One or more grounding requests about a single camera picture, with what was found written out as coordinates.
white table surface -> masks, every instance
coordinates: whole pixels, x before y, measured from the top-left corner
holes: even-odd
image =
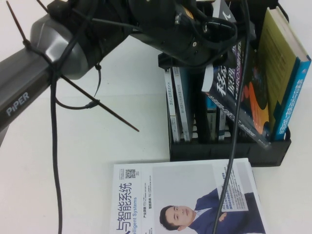
[[[63,98],[72,105],[84,98]],[[107,233],[114,163],[169,160],[164,95],[103,97],[137,133],[100,108],[58,108],[59,173],[64,234]],[[304,233],[311,221],[312,94],[302,91],[291,119],[292,144],[276,168],[254,168],[272,234]],[[38,99],[10,126],[0,147],[0,230],[55,234],[49,100]]]
[[[29,37],[44,15],[35,0],[10,0]],[[312,55],[310,0],[280,0],[291,26]],[[0,60],[22,48],[20,35],[0,0]],[[101,100],[138,127],[137,133],[100,108],[58,108],[58,157],[64,234],[103,234],[110,220],[112,165],[169,160],[166,100],[159,52],[128,38],[102,63]],[[312,69],[290,122],[292,145],[278,168],[254,168],[260,199],[272,234],[310,233],[312,220]],[[96,88],[93,69],[77,81]],[[86,103],[64,83],[58,96],[72,105]],[[52,170],[49,92],[10,126],[0,147],[0,233],[55,234],[58,213]]]

white shirt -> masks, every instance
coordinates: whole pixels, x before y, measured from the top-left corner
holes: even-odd
[[[203,213],[205,213],[206,211],[210,210],[211,208],[207,208],[207,209],[203,209],[203,210],[200,210],[200,211],[195,211],[196,212],[196,216],[195,216],[195,219],[193,220],[193,222],[198,218],[200,217]]]

black book rack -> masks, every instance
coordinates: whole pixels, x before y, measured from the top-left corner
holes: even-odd
[[[231,11],[236,20],[240,20],[240,17],[243,16],[239,6],[240,1],[234,0],[231,1],[231,4]],[[268,7],[273,9],[278,6],[284,13],[285,17],[287,19],[289,18],[283,8],[279,5],[278,0],[248,0],[248,4],[251,21],[255,24],[257,35],[257,40],[253,42],[252,46],[253,48],[257,48],[265,13]],[[222,143],[209,141],[210,132],[207,121],[206,96],[200,91],[203,80],[194,78],[193,82],[194,92],[196,93],[193,107],[198,139],[193,139],[191,142],[181,141],[179,143],[174,143],[170,116],[168,115],[170,161],[228,159],[231,154],[232,143],[230,141]],[[291,142],[291,133],[289,129],[287,129],[286,137],[283,141],[271,142],[271,148],[267,150],[263,149],[249,137],[238,137],[235,158],[247,157],[253,167],[280,166]]]

qr code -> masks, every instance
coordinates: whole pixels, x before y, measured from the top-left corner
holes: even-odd
[[[136,177],[135,169],[127,169],[126,170],[126,179],[134,179]]]

man in suit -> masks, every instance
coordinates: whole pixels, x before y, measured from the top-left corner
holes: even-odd
[[[265,234],[253,193],[245,194],[248,211],[225,212],[219,217],[217,234]],[[160,212],[159,221],[169,231],[187,227],[198,234],[212,234],[219,205],[217,189],[197,200],[195,210],[186,206],[167,206]]]

